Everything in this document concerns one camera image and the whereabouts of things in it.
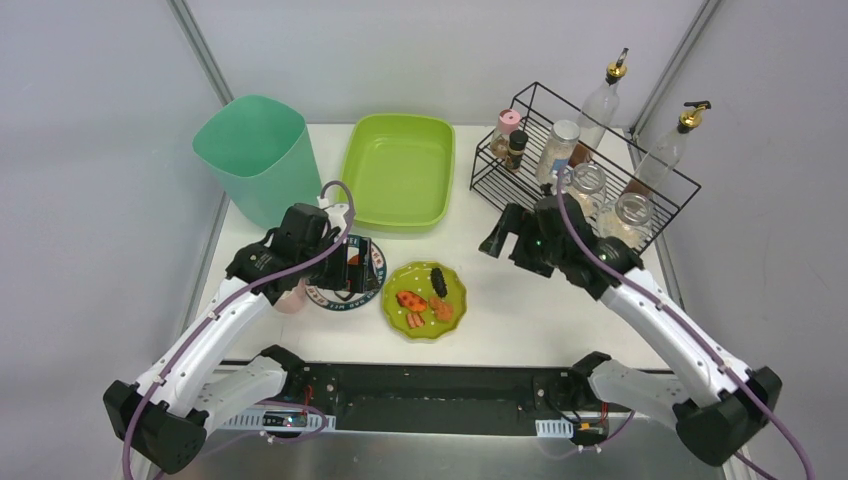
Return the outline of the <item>green dotted plate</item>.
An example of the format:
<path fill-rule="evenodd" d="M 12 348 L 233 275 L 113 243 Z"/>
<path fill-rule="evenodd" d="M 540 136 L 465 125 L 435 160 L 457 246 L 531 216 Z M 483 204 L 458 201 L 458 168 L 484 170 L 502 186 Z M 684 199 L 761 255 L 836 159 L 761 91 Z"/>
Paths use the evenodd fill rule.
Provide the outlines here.
<path fill-rule="evenodd" d="M 454 269 L 414 261 L 388 277 L 381 306 L 389 326 L 406 339 L 435 341 L 459 327 L 468 311 L 467 289 Z"/>

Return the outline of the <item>small black cap spice bottle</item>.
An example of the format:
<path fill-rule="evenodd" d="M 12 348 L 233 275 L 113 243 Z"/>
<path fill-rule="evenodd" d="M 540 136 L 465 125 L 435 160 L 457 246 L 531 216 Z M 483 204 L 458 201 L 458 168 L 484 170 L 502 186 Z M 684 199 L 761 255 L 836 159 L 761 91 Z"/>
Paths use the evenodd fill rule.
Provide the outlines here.
<path fill-rule="evenodd" d="M 510 133 L 505 159 L 505 166 L 510 172 L 517 173 L 520 170 L 528 140 L 524 130 L 517 129 Z"/>

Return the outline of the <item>glass jar beige contents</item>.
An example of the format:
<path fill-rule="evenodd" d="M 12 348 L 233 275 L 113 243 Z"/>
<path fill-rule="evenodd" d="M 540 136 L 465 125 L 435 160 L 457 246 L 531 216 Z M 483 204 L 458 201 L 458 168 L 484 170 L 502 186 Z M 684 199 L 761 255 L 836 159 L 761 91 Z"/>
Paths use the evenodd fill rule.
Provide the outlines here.
<path fill-rule="evenodd" d="M 567 193 L 578 202 L 586 218 L 595 216 L 605 205 L 607 175 L 595 163 L 581 163 L 571 171 Z"/>

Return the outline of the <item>large glass jar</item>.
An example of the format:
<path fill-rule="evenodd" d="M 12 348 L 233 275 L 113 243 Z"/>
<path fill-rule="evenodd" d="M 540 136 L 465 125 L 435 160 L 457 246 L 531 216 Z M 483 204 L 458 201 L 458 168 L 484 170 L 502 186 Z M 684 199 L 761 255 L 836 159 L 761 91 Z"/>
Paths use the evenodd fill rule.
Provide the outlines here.
<path fill-rule="evenodd" d="M 634 250 L 644 247 L 651 237 L 653 203 L 639 193 L 627 192 L 604 205 L 596 224 L 602 237 L 616 237 Z"/>

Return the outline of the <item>pink lid spice jar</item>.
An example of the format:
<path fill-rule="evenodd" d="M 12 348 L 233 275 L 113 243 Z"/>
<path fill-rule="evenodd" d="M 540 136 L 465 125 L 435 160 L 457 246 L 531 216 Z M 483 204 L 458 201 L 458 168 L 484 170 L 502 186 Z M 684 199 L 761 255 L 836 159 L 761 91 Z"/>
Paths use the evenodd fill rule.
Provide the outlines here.
<path fill-rule="evenodd" d="M 489 143 L 490 152 L 496 158 L 507 157 L 510 135 L 518 129 L 521 118 L 521 114 L 514 109 L 504 109 L 499 113 Z"/>

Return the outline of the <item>white grain shaker jar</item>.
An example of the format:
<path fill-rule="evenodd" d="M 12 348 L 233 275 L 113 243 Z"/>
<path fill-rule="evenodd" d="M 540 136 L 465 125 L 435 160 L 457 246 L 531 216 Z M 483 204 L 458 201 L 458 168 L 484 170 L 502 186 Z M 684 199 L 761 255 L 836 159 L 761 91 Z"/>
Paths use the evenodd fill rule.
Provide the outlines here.
<path fill-rule="evenodd" d="M 571 120 L 559 120 L 553 124 L 535 171 L 540 186 L 554 182 L 556 172 L 568 165 L 580 133 L 578 124 Z"/>

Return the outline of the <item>tall oil bottle gold pump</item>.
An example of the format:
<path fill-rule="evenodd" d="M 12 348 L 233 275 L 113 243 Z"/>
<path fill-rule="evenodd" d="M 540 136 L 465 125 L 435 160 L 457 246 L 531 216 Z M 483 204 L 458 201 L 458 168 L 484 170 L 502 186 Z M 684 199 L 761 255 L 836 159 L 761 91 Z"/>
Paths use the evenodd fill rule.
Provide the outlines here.
<path fill-rule="evenodd" d="M 620 103 L 617 89 L 627 73 L 628 52 L 625 47 L 619 57 L 607 66 L 602 84 L 584 100 L 577 118 L 579 141 L 569 160 L 570 167 L 589 162 L 599 147 Z"/>

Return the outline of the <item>oil bottle gold spout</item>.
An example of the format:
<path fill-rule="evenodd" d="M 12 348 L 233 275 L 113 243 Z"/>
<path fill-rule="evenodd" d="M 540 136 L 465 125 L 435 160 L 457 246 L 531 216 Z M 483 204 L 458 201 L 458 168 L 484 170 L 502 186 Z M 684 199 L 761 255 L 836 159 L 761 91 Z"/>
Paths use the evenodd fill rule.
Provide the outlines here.
<path fill-rule="evenodd" d="M 685 102 L 676 126 L 663 134 L 648 150 L 624 188 L 624 193 L 645 197 L 659 193 L 664 181 L 682 160 L 688 135 L 700 126 L 703 113 L 711 108 L 712 104 L 708 100 Z"/>

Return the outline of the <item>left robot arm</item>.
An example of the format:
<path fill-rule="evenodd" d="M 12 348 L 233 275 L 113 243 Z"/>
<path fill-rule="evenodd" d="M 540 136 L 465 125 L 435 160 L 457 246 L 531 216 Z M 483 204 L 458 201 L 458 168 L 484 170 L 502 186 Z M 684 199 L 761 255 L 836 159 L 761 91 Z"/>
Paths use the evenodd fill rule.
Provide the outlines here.
<path fill-rule="evenodd" d="M 175 474 L 233 416 L 278 395 L 304 393 L 304 361 L 278 345 L 221 380 L 210 377 L 242 334 L 300 284 L 364 291 L 364 271 L 347 259 L 354 217 L 353 204 L 326 199 L 289 207 L 278 227 L 237 251 L 209 304 L 153 366 L 107 388 L 103 401 L 123 442 L 125 478 L 134 453 Z"/>

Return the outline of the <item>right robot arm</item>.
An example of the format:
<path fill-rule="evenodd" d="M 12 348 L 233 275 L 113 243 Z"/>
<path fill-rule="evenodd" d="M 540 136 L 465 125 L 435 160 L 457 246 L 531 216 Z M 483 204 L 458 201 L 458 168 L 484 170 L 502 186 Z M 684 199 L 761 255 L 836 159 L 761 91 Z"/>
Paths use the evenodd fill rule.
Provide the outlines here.
<path fill-rule="evenodd" d="M 528 210 L 502 211 L 481 252 L 497 258 L 508 235 L 513 263 L 544 277 L 556 270 L 625 320 L 677 377 L 665 382 L 592 353 L 573 370 L 589 397 L 627 406 L 675 431 L 703 463 L 719 467 L 769 422 L 783 382 L 771 368 L 750 368 L 725 351 L 662 291 L 621 239 L 594 233 L 569 195 L 546 196 Z"/>

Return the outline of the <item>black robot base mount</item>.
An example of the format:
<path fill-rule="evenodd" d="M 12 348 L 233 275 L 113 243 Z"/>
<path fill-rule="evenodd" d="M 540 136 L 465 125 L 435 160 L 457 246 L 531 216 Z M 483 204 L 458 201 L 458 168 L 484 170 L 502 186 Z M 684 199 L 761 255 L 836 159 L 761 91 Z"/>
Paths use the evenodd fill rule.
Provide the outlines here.
<path fill-rule="evenodd" d="M 390 433 L 531 436 L 603 409 L 569 368 L 307 363 L 275 397 L 341 431 Z"/>

